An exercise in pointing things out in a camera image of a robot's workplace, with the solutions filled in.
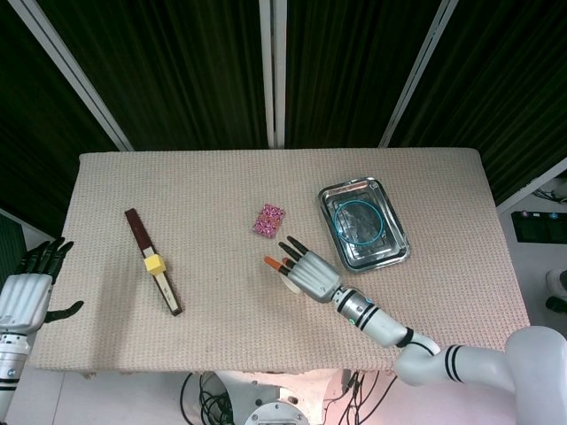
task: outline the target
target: table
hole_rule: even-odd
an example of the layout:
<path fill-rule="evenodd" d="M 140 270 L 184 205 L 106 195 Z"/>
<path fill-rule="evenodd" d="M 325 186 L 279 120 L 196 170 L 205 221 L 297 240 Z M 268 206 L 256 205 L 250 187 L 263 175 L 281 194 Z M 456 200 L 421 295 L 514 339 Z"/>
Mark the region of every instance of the table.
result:
<path fill-rule="evenodd" d="M 408 235 L 408 261 L 365 274 L 340 265 L 316 195 L 357 177 L 382 182 Z M 287 215 L 255 235 L 264 203 Z M 169 267 L 173 317 L 124 217 L 136 208 Z M 480 157 L 467 149 L 112 152 L 81 156 L 63 236 L 75 241 L 42 328 L 36 367 L 90 372 L 388 368 L 382 349 L 330 305 L 294 295 L 262 261 L 296 236 L 396 320 L 440 346 L 502 348 L 528 325 Z"/>

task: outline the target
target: pink package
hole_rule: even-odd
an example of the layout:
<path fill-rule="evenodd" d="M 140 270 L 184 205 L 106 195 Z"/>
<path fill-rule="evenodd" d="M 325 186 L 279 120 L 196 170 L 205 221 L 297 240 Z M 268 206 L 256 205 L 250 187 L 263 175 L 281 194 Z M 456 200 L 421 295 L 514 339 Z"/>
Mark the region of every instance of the pink package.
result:
<path fill-rule="evenodd" d="M 274 238 L 282 225 L 285 211 L 270 204 L 264 204 L 252 230 L 258 235 Z"/>

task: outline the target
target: yellow sponge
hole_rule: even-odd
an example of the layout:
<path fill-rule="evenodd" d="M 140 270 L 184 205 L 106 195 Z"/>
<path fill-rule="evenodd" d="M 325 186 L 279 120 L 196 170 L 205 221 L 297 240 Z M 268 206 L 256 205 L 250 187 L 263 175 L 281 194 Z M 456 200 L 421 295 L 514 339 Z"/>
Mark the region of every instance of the yellow sponge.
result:
<path fill-rule="evenodd" d="M 154 276 L 166 271 L 166 263 L 159 254 L 153 254 L 145 258 L 144 263 L 146 270 Z"/>

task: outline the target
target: white robotic arm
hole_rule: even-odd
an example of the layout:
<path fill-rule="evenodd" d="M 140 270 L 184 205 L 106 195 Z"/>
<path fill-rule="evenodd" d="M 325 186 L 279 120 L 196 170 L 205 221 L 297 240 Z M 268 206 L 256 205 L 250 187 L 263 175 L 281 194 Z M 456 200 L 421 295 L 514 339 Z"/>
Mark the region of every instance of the white robotic arm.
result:
<path fill-rule="evenodd" d="M 51 290 L 73 246 L 59 238 L 28 252 L 15 274 L 8 277 L 0 294 L 0 424 L 6 417 L 12 396 L 31 351 L 30 337 L 44 324 L 77 313 L 83 302 L 67 310 L 48 312 Z"/>
<path fill-rule="evenodd" d="M 409 385 L 439 381 L 478 383 L 516 395 L 517 424 L 567 424 L 567 341 L 550 328 L 528 327 L 512 334 L 506 351 L 451 345 L 440 350 L 429 337 L 407 328 L 359 290 L 344 287 L 337 270 L 288 236 L 280 246 L 287 259 L 277 270 L 320 303 L 337 311 L 383 347 L 402 349 L 394 364 Z M 267 259 L 273 267 L 274 260 Z"/>

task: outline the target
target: green curtain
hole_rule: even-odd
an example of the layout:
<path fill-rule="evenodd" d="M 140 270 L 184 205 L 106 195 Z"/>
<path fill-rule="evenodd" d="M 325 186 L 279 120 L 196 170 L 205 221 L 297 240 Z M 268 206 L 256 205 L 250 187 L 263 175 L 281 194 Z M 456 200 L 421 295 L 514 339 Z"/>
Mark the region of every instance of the green curtain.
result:
<path fill-rule="evenodd" d="M 268 147 L 258 1 L 39 5 L 137 151 Z"/>
<path fill-rule="evenodd" d="M 25 253 L 26 243 L 21 226 L 0 214 L 0 291 Z"/>
<path fill-rule="evenodd" d="M 288 0 L 285 146 L 377 147 L 439 0 Z"/>
<path fill-rule="evenodd" d="M 116 148 L 8 2 L 0 23 L 0 208 L 57 236 L 79 155 Z"/>
<path fill-rule="evenodd" d="M 478 149 L 497 203 L 567 157 L 567 2 L 461 1 L 390 146 Z"/>

